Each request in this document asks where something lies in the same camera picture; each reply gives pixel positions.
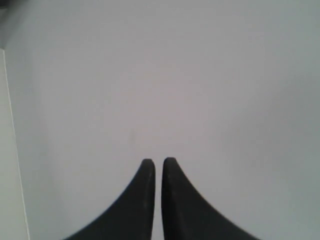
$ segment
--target white surface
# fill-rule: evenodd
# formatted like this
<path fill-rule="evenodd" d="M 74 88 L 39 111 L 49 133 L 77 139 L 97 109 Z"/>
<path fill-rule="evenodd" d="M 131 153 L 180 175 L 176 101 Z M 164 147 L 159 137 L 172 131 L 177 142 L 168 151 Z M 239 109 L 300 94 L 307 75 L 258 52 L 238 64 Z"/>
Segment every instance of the white surface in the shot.
<path fill-rule="evenodd" d="M 4 51 L 0 49 L 0 236 L 27 240 L 17 146 L 8 95 Z"/>
<path fill-rule="evenodd" d="M 320 230 L 320 6 L 29 0 L 2 26 L 32 240 L 66 237 L 142 158 L 178 158 L 264 240 Z"/>

